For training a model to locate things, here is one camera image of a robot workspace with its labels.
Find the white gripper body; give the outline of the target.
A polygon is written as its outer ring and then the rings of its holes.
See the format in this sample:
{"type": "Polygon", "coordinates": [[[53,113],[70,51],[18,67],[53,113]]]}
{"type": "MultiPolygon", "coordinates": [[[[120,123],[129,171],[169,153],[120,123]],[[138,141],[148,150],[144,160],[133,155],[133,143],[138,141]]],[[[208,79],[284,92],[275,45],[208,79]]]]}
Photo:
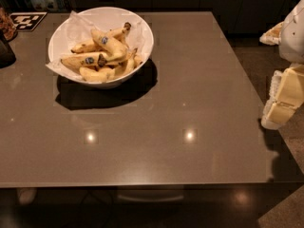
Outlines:
{"type": "Polygon", "coordinates": [[[304,63],[304,0],[286,16],[279,37],[279,54],[291,63],[304,63]]]}

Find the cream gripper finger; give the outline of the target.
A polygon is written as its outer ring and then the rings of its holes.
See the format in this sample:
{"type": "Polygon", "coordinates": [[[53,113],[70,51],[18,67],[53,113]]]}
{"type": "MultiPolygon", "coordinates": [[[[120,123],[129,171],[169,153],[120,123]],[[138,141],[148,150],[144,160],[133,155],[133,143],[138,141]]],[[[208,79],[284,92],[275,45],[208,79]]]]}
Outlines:
{"type": "Polygon", "coordinates": [[[259,42],[268,46],[278,45],[282,26],[283,23],[280,22],[276,24],[274,27],[267,30],[265,33],[263,33],[260,36],[259,42]]]}
{"type": "Polygon", "coordinates": [[[263,109],[261,125],[278,130],[304,104],[304,66],[291,65],[276,70],[270,85],[269,99],[263,109]]]}

